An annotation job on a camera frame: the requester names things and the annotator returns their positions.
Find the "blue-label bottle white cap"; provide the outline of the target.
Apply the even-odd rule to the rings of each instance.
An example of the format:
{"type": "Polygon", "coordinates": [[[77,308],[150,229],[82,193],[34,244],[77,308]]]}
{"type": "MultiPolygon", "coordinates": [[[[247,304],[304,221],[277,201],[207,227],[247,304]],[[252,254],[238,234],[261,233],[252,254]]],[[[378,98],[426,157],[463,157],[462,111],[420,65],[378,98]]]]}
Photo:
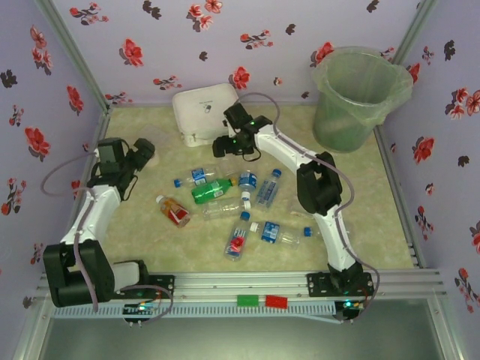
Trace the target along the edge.
{"type": "Polygon", "coordinates": [[[257,189],[257,175],[250,170],[241,172],[238,176],[238,187],[241,190],[241,199],[250,200],[252,193],[257,189]]]}
{"type": "Polygon", "coordinates": [[[250,231],[256,233],[263,242],[293,249],[299,246],[303,235],[300,229],[272,221],[252,222],[250,231]]]}

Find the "green labelled bottle yellow cap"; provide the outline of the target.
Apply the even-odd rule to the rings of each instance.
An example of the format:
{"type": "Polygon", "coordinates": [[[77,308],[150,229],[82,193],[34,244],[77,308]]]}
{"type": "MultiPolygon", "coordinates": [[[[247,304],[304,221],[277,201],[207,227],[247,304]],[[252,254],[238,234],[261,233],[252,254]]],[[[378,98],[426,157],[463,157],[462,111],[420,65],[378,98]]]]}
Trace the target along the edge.
{"type": "Polygon", "coordinates": [[[236,186],[238,180],[236,178],[217,178],[209,183],[201,184],[191,190],[193,201],[197,205],[210,202],[222,197],[230,188],[236,186]]]}

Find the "patterned blue-label bottle blue cap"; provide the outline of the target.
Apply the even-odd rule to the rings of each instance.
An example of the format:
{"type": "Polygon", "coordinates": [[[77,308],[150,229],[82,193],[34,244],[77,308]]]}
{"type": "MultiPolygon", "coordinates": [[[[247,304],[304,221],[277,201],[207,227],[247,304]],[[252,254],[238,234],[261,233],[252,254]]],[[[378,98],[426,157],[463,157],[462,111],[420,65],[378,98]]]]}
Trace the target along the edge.
{"type": "Polygon", "coordinates": [[[256,195],[256,205],[261,209],[269,209],[271,207],[280,187],[281,175],[282,172],[279,169],[273,169],[270,176],[262,183],[256,195]]]}

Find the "clear bottle white cap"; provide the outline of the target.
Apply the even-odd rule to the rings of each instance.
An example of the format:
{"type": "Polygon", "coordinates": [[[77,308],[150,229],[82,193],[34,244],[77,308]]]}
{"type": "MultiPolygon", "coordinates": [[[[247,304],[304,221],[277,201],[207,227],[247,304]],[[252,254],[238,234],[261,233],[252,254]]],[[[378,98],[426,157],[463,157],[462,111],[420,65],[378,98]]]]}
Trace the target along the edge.
{"type": "Polygon", "coordinates": [[[239,217],[242,212],[251,210],[251,201],[242,198],[217,199],[202,206],[202,216],[206,221],[239,217]]]}

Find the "orange drink bottle white cap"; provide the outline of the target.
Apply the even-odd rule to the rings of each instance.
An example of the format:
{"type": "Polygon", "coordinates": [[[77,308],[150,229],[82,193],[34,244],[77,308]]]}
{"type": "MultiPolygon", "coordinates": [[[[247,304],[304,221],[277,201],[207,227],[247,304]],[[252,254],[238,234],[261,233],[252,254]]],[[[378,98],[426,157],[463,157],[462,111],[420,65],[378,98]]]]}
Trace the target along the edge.
{"type": "Polygon", "coordinates": [[[182,228],[190,221],[190,212],[172,197],[159,195],[155,201],[159,205],[161,213],[176,227],[182,228]]]}

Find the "grey translucent plastic bin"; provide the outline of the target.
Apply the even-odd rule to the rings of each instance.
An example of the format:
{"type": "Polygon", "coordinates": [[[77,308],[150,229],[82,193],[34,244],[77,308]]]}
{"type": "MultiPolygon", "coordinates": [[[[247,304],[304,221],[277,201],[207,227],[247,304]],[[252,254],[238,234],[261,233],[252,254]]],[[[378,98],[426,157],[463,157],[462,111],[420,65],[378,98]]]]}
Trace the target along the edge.
{"type": "Polygon", "coordinates": [[[350,118],[336,118],[332,121],[322,121],[317,109],[313,122],[313,135],[324,148],[333,152],[349,153],[359,149],[376,126],[364,126],[350,118]]]}

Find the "green plastic bin liner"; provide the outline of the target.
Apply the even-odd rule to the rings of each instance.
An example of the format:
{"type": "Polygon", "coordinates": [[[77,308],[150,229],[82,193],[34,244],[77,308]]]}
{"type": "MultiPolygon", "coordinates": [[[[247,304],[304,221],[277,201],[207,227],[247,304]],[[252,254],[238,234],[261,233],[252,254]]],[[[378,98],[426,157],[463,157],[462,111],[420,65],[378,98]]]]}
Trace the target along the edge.
{"type": "Polygon", "coordinates": [[[364,126],[380,125],[413,93],[413,78],[405,67],[360,46],[340,47],[326,55],[312,79],[322,121],[348,118],[364,126]]]}

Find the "white zip fabric case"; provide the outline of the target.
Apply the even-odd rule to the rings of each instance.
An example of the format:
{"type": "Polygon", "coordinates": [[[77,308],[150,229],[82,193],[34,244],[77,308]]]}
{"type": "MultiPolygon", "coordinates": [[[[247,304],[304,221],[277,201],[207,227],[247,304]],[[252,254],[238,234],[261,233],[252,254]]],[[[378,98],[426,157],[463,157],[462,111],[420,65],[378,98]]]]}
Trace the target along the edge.
{"type": "Polygon", "coordinates": [[[183,143],[187,147],[211,145],[229,134],[224,111],[238,99],[229,83],[182,91],[172,98],[172,108],[183,143]]]}

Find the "Fiji water bottle blue cap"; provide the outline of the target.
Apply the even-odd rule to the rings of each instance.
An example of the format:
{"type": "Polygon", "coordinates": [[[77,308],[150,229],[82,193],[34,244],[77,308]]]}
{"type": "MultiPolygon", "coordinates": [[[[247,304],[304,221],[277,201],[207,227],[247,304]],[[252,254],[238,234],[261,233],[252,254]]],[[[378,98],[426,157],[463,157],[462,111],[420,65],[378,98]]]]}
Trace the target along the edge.
{"type": "Polygon", "coordinates": [[[248,211],[242,211],[233,225],[228,240],[224,248],[224,256],[232,261],[242,258],[251,226],[251,214],[248,211]]]}

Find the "black controller board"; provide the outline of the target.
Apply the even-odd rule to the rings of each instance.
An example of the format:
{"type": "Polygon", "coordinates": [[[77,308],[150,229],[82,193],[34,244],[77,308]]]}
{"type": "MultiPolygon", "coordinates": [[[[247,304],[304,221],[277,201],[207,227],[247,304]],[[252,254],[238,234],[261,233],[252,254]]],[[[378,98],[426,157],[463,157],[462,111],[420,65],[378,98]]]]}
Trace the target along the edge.
{"type": "Polygon", "coordinates": [[[341,323],[353,324],[364,312],[364,304],[361,301],[345,300],[336,301],[334,318],[341,323]]]}
{"type": "Polygon", "coordinates": [[[141,301],[139,303],[126,304],[122,308],[123,320],[132,328],[142,327],[144,322],[151,320],[158,312],[158,303],[153,301],[141,301]]]}

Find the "aluminium side rail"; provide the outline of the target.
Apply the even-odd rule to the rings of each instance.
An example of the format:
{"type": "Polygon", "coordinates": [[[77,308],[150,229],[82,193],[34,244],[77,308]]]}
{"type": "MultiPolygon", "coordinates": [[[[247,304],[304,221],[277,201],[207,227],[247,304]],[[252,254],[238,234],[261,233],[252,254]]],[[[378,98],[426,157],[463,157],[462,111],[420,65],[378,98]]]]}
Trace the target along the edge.
{"type": "Polygon", "coordinates": [[[388,147],[388,142],[386,141],[386,136],[383,131],[382,126],[376,126],[373,129],[373,133],[378,145],[379,153],[382,158],[382,163],[385,168],[385,173],[388,179],[389,186],[391,188],[391,193],[394,199],[394,204],[397,210],[397,215],[399,217],[400,225],[403,230],[405,241],[409,249],[409,254],[412,259],[412,264],[417,269],[424,269],[424,259],[421,251],[417,246],[417,238],[414,233],[412,222],[410,221],[410,216],[407,208],[407,204],[404,201],[404,197],[401,190],[401,184],[397,179],[397,173],[395,170],[395,165],[392,159],[391,150],[388,147]]]}
{"type": "Polygon", "coordinates": [[[117,197],[109,185],[89,187],[89,179],[93,166],[99,158],[94,150],[104,138],[110,121],[110,112],[103,113],[99,118],[90,149],[73,159],[58,166],[59,169],[75,161],[86,159],[85,171],[80,186],[63,190],[59,196],[69,197],[77,193],[73,215],[69,221],[70,229],[57,247],[44,251],[43,259],[46,266],[52,266],[63,276],[86,273],[88,268],[95,267],[95,256],[103,255],[101,242],[104,240],[106,228],[119,201],[110,202],[110,196],[117,197]]]}

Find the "aluminium frame post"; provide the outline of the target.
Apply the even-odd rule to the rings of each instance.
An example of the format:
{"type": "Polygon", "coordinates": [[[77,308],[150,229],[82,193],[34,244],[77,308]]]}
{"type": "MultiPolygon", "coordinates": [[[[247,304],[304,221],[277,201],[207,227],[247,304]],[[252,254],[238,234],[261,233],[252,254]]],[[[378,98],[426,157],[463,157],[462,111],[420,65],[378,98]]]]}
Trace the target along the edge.
{"type": "Polygon", "coordinates": [[[397,48],[392,63],[394,65],[402,65],[407,59],[413,48],[417,37],[420,35],[422,29],[428,21],[429,16],[436,7],[439,0],[421,0],[415,11],[415,16],[409,28],[407,29],[399,47],[397,48]]]}
{"type": "Polygon", "coordinates": [[[108,105],[107,101],[104,99],[93,73],[90,71],[86,60],[80,52],[80,48],[77,46],[76,41],[68,30],[68,27],[54,5],[53,0],[34,0],[34,3],[57,35],[58,40],[64,47],[64,51],[67,53],[71,63],[85,80],[89,91],[94,95],[103,112],[108,113],[110,111],[110,105],[108,105]]]}

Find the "aluminium front rail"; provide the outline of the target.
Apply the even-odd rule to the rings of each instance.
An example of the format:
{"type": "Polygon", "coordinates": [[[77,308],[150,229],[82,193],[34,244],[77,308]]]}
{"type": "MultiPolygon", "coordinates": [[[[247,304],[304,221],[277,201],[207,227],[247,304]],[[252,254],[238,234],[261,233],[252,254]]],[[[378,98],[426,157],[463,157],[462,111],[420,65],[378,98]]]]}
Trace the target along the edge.
{"type": "Polygon", "coordinates": [[[310,297],[305,271],[272,272],[177,272],[152,273],[174,275],[176,302],[230,302],[238,295],[267,295],[287,297],[290,301],[318,300],[366,300],[366,299],[426,299],[443,297],[446,288],[440,273],[431,269],[382,271],[379,285],[372,274],[374,291],[371,296],[310,297]]]}

